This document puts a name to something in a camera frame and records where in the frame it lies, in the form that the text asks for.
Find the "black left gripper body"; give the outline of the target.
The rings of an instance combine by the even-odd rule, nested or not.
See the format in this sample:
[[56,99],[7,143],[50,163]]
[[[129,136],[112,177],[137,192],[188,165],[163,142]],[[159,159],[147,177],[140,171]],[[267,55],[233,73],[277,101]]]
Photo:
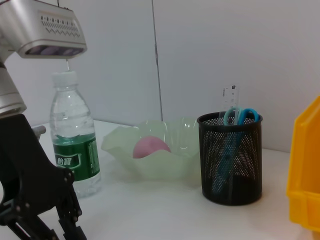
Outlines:
[[51,163],[23,114],[0,120],[0,182],[3,200],[29,203],[42,214],[56,207],[74,176]]

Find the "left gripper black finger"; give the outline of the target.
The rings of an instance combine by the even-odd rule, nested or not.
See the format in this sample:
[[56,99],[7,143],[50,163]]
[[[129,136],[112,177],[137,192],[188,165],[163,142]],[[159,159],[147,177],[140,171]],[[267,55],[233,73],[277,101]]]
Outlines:
[[87,239],[82,228],[76,225],[82,215],[82,210],[73,185],[70,185],[66,194],[58,200],[56,210],[59,217],[58,222],[63,229],[63,236],[66,240]]
[[0,225],[7,226],[21,240],[57,240],[53,229],[32,212],[28,202],[14,199],[0,203]]

